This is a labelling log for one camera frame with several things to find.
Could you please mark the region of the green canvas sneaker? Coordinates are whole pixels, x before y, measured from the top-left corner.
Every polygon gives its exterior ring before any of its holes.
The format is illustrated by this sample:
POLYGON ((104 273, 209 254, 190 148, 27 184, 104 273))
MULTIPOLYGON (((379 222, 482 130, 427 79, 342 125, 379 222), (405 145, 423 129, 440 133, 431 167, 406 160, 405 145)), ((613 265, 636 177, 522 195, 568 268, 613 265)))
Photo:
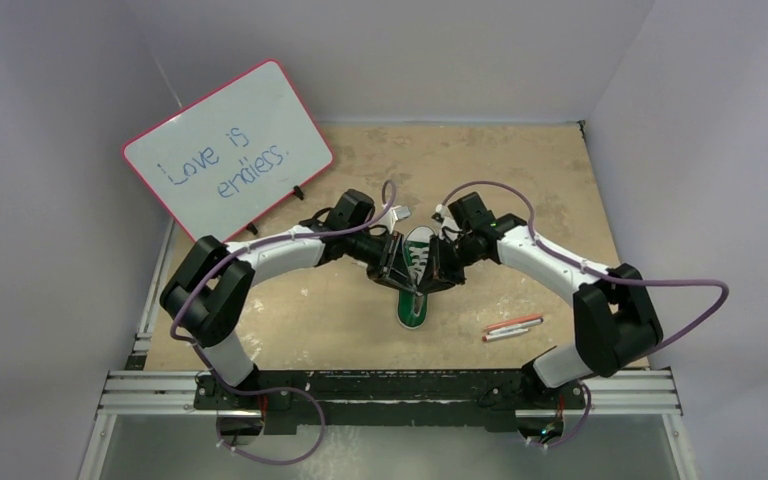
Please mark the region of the green canvas sneaker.
POLYGON ((418 226, 406 235, 402 244, 411 289, 399 292, 397 320, 406 329, 420 328, 426 320, 427 297, 418 292, 418 286, 426 270, 430 242, 434 236, 435 231, 431 227, 418 226))

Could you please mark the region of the white shoelace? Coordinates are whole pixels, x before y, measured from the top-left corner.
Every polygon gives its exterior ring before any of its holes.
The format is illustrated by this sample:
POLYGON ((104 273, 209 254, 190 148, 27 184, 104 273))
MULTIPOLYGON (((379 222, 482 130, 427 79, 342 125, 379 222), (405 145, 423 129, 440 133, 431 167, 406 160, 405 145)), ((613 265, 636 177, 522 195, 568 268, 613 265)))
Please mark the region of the white shoelace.
MULTIPOLYGON (((423 267, 425 266, 428 243, 419 241, 407 241, 405 243, 408 267, 411 277, 415 280, 417 290, 419 288, 420 280, 422 278, 423 267)), ((421 293, 417 293, 412 297, 411 313, 419 315, 422 308, 425 306, 425 297, 421 293)))

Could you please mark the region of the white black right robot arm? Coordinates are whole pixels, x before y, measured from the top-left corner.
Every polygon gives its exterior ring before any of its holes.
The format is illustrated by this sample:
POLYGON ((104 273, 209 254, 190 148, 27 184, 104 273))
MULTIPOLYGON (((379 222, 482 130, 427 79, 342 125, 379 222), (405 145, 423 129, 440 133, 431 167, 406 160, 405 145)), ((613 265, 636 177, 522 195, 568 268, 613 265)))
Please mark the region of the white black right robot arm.
POLYGON ((476 192, 448 207, 453 235, 431 239, 417 289, 428 295, 465 283, 465 269, 491 260, 517 270, 565 300, 573 312, 571 342, 526 363, 521 385, 531 398, 593 375, 610 377, 661 343, 663 330, 639 271, 568 264, 548 253, 529 221, 496 217, 476 192))

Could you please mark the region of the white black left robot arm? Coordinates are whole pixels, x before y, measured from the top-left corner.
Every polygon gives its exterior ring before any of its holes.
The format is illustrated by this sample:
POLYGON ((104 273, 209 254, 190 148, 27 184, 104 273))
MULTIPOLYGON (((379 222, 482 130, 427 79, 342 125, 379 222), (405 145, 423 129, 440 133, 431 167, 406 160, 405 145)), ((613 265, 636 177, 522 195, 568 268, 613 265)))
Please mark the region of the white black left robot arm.
POLYGON ((234 245, 214 236, 197 240, 160 296, 172 319, 170 336, 191 346, 229 391, 261 393, 258 367, 236 335, 252 287, 347 256, 365 264, 369 280, 416 292, 402 235, 373 232, 383 216, 371 197, 349 189, 334 206, 282 233, 234 245))

